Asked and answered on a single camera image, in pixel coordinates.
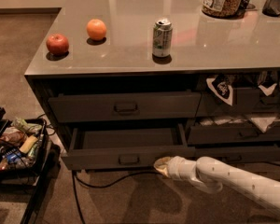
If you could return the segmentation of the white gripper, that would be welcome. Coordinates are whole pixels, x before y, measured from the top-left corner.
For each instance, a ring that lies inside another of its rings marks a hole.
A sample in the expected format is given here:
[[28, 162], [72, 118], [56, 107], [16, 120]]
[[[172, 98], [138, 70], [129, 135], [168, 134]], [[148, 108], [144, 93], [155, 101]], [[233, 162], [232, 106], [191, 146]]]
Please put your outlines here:
[[[167, 169], [159, 169], [166, 164]], [[154, 167], [161, 175], [171, 177], [173, 180], [193, 181], [196, 178], [196, 162], [179, 156], [159, 158], [154, 162]]]

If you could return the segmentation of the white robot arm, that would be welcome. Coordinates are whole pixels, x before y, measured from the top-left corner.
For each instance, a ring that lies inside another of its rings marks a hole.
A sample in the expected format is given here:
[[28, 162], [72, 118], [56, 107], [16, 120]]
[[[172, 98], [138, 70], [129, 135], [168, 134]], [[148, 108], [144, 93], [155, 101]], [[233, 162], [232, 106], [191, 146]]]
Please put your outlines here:
[[154, 168], [173, 180], [188, 181], [203, 192], [215, 194], [229, 186], [280, 216], [280, 182], [232, 167], [210, 157], [190, 161], [183, 157], [163, 157]]

